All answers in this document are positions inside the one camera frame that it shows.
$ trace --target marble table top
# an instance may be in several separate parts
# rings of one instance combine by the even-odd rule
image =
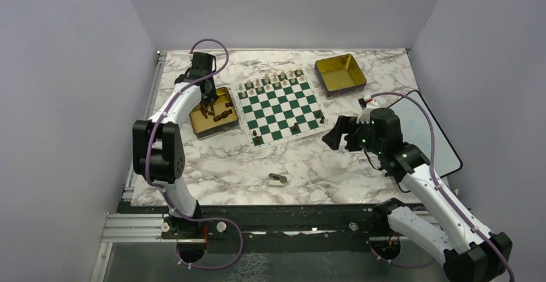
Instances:
[[[218,65],[225,58],[219,50]],[[351,53],[368,81],[362,94],[326,100],[313,73],[316,60]],[[167,54],[155,111],[167,100],[174,80],[190,66],[188,51]],[[407,93],[417,89],[410,61],[404,49],[393,50],[230,50],[229,64],[218,76],[217,87],[230,87],[273,71],[301,68],[326,106],[325,116],[335,122],[339,115],[360,113],[357,99],[383,91]],[[383,106],[397,97],[380,97]],[[242,127],[204,140],[197,140],[189,120],[180,127],[186,166],[182,178],[202,205],[310,205],[379,203],[396,197],[419,203],[413,193],[401,193],[393,178],[374,170],[362,152],[332,151],[318,133],[258,152],[249,149]],[[379,161],[371,156],[372,163]],[[271,187],[269,173],[285,175],[288,184]],[[132,206],[165,205],[159,191],[138,176]]]

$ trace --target gray wall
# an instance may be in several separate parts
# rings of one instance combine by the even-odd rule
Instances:
[[[89,281],[155,49],[129,0],[0,2],[0,280]]]
[[[154,45],[411,47],[437,0],[130,0]]]
[[[410,59],[464,160],[465,204],[514,241],[518,281],[546,276],[546,0],[439,0]]]

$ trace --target empty gold tray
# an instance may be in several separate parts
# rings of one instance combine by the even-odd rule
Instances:
[[[233,101],[229,95],[229,91],[226,87],[216,89],[218,94],[218,100],[213,104],[214,115],[220,115],[224,111],[231,113],[227,117],[214,121],[214,115],[207,115],[207,118],[201,113],[201,105],[195,106],[190,112],[189,119],[191,121],[191,127],[193,133],[197,136],[197,139],[203,139],[214,136],[216,134],[229,131],[239,126],[239,116],[237,116],[237,109],[233,106]]]
[[[362,91],[366,77],[351,54],[315,62],[315,75],[327,99]]]

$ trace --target whiteboard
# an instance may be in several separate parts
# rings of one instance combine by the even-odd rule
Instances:
[[[432,120],[436,140],[436,151],[434,154],[436,172],[440,177],[443,177],[460,170],[462,168],[461,159],[455,149],[453,149],[442,128],[438,125],[436,118],[431,114],[419,91],[412,91],[408,95],[419,102],[421,106],[424,106],[427,115]],[[402,128],[404,141],[416,145],[430,158],[430,129],[421,110],[412,101],[405,98],[394,102],[389,108],[394,110],[394,113],[400,118],[400,127]]]

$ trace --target chessboard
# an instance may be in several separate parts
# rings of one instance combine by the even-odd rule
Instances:
[[[250,150],[259,151],[331,128],[301,69],[234,84],[235,105]]]

